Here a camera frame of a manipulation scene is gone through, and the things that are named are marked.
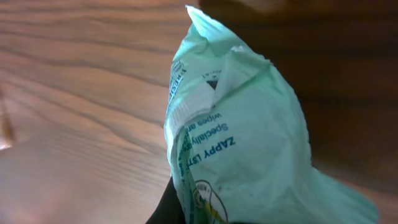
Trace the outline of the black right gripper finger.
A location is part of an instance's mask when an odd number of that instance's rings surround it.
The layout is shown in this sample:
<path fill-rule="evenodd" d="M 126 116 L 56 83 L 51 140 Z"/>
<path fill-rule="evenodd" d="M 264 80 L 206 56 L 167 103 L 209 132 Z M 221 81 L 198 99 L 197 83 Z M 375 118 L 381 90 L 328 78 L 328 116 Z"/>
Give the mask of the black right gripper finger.
<path fill-rule="evenodd" d="M 146 224 L 185 224 L 185 215 L 170 178 L 162 198 Z"/>

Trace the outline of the green flushable wipes pack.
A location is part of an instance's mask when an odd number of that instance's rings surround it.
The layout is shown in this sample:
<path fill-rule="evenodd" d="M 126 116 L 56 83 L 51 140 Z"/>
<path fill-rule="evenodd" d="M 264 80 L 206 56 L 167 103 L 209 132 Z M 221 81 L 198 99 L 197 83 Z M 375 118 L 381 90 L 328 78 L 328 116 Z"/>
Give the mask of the green flushable wipes pack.
<path fill-rule="evenodd" d="M 187 223 L 376 223 L 376 206 L 312 166 L 298 98 L 275 66 L 203 11 L 173 59 L 164 124 Z"/>

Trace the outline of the orange tissue pack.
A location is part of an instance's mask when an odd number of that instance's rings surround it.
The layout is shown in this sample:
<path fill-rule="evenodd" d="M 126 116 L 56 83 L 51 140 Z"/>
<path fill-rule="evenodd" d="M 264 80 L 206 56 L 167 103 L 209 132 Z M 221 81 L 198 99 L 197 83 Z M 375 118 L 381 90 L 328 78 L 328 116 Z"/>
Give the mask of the orange tissue pack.
<path fill-rule="evenodd" d="M 5 105 L 4 93 L 1 90 L 1 150 L 9 149 L 15 141 L 10 117 Z"/>

